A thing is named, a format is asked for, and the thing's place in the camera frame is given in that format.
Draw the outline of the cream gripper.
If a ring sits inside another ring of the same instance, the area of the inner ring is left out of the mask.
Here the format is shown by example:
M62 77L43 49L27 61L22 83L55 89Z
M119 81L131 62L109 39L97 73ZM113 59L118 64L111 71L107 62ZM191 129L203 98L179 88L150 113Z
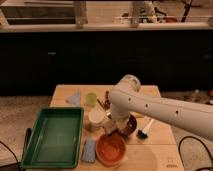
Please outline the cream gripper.
M117 120L110 119L110 120L106 121L104 124L106 124L106 123L114 124L115 125L115 130L113 132L115 132L117 130L124 129L126 124L127 124L127 120L117 121Z

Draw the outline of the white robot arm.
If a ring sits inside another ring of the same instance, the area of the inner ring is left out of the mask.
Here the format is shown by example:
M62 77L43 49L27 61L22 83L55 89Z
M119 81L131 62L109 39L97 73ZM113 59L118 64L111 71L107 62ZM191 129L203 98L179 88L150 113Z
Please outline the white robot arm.
M213 106L149 96L140 88L136 76L125 75L109 90L110 113L119 126L136 112L213 141Z

